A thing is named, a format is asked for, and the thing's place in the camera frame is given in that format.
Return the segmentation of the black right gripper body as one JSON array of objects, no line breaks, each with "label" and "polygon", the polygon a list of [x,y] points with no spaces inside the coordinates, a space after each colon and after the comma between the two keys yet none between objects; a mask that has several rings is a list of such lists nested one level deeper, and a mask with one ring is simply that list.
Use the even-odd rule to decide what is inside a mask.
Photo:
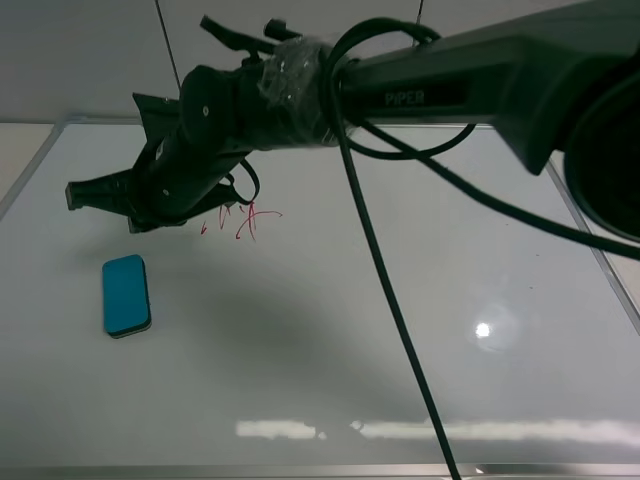
[{"label": "black right gripper body", "polygon": [[135,93],[146,143],[134,165],[85,180],[86,206],[150,224],[181,226],[221,205],[240,201],[220,183],[240,162],[224,151],[231,130],[216,116],[231,111],[226,96],[187,93],[178,100]]}]

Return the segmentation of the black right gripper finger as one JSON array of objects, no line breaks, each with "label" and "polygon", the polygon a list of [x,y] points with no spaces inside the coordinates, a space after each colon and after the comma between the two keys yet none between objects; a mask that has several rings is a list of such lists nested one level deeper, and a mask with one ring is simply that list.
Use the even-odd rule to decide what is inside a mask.
[{"label": "black right gripper finger", "polygon": [[133,217],[128,217],[127,220],[128,220],[129,232],[131,234],[146,233],[150,230],[150,224],[147,222],[144,222],[142,220],[139,220]]},{"label": "black right gripper finger", "polygon": [[86,206],[87,185],[85,182],[69,182],[65,188],[65,198],[69,210],[78,210]]}]

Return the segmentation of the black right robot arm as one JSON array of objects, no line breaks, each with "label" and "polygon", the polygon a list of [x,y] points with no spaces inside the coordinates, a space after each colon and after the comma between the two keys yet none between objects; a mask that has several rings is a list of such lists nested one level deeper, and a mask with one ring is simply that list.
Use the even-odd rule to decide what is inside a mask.
[{"label": "black right robot arm", "polygon": [[245,53],[239,69],[204,65],[176,100],[136,95],[145,145],[128,170],[71,182],[70,210],[124,216],[134,233],[181,226],[240,201],[231,171],[256,150],[334,147],[350,127],[492,126],[539,174],[554,151],[577,206],[607,231],[581,233],[481,192],[417,150],[389,140],[383,158],[418,160],[494,211],[627,258],[639,255],[639,5],[585,1],[452,37],[373,18],[336,43],[270,21],[262,38],[210,18],[201,27]]}]

